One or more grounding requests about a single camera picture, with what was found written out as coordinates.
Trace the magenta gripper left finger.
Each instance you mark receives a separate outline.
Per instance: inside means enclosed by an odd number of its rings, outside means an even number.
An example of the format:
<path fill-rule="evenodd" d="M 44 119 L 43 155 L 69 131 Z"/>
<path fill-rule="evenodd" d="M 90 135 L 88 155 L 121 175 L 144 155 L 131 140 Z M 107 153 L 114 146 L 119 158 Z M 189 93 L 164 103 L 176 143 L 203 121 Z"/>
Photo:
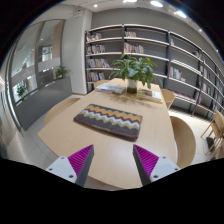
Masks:
<path fill-rule="evenodd" d="M 47 168 L 47 171 L 83 187 L 85 185 L 93 157 L 94 145 L 89 145 L 69 157 L 58 157 Z"/>

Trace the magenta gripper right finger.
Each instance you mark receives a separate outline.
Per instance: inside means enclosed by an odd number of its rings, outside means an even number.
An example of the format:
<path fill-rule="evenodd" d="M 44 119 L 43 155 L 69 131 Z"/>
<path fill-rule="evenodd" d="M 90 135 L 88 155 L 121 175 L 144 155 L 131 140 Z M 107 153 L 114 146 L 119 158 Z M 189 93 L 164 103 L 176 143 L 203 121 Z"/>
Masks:
<path fill-rule="evenodd" d="M 143 186 L 180 170 L 168 157 L 159 157 L 138 145 L 133 145 L 133 157 Z"/>

